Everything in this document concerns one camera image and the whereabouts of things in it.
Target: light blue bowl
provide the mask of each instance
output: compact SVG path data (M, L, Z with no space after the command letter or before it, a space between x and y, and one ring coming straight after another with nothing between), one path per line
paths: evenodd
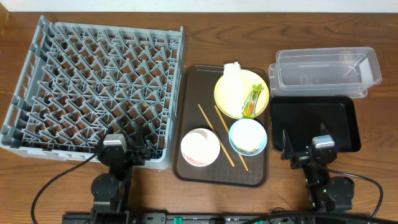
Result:
M264 136L262 137L262 141L260 143L259 149L255 152L246 152L238 147L235 146L235 144L233 143L232 137L234 132L238 129L238 128L243 128L249 132L253 132L254 130L259 130L262 129L264 130ZM240 119L237 120L234 124L232 124L231 128L229 129L229 143L231 144L232 148L239 154L242 154L244 156L255 156L259 153L261 153L266 145L267 145L267 132L264 129L264 127L258 123L257 121L253 120L253 119Z

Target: black tray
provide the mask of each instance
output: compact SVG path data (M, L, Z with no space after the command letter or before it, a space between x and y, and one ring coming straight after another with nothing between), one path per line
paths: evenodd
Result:
M194 65L183 76L180 90L182 96L178 103L178 123L172 162L173 173L177 178L186 181L260 187L268 177L268 144L263 152L256 156L243 156L249 169L249 171L246 171L238 154L232 149L228 140L228 134L214 108L214 105L216 105L214 87L218 79L223 75L223 70L223 67ZM269 83L265 72L260 70L250 71L258 74L267 84ZM195 128L210 129L199 110L198 104L203 108L218 133L218 136L235 163L235 167L231 166L222 149L220 149L217 160L206 167L192 166L182 157L180 143L184 135ZM267 134L269 133L268 108L256 117L256 120L266 128ZM236 121L225 114L223 114L223 118L229 128Z
M354 102L345 96L278 96L271 100L274 146L283 150L283 129L287 130L294 151L304 151L312 138L323 135L323 123L339 152L361 149Z

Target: yellow plate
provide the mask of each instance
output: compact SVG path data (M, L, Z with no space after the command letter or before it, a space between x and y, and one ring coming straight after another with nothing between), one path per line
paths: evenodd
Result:
M264 87L264 89L261 91L260 96L257 100L256 114L254 115L256 117L256 116L260 115L267 107L268 100L269 100L268 86L265 83L265 81L254 72L250 72L248 70L241 70L241 75L242 75L242 82L243 82L243 94L245 96L245 100L249 96L253 85L261 84L261 86ZM227 96L220 88L221 83L223 82L223 79L224 79L224 76L222 76L217 81L216 87L214 88L214 99L216 101L218 108L224 114L226 114L230 118L238 119L238 118L235 118L234 116L232 116L231 113L229 112L230 108L228 107L228 105L226 103Z

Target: bowl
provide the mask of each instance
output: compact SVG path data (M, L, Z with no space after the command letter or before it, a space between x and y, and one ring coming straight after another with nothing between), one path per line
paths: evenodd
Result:
M193 166L208 166L220 154L220 142L212 131L197 128L188 132L181 140L181 154Z
M259 98L257 99L257 105L256 105L256 112L254 113L254 117L260 115L267 107L268 101L269 101L269 91L268 91L268 86L265 83L265 81L256 73L248 71L248 70L241 70L241 75L242 75L242 82L243 82L243 94L246 98L249 96L250 91L252 90L253 85L258 85L261 84L264 89L261 91ZM216 83L215 89L214 89L214 99L216 101L216 105L218 108L223 112L226 116L229 116L230 118L234 119L239 119L237 117L234 117L232 113L230 112L230 107L227 104L226 97L228 97L222 88L220 87L222 82L224 80L224 76L222 76Z
M232 148L244 156L255 156L267 145L267 133L264 127L253 119L240 119L229 129L229 143Z

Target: gray plastic basket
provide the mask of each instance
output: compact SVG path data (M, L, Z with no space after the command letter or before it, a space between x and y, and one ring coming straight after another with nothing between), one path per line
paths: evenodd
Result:
M0 134L23 157L85 160L112 126L129 150L144 128L152 159L170 165L185 34L40 17Z

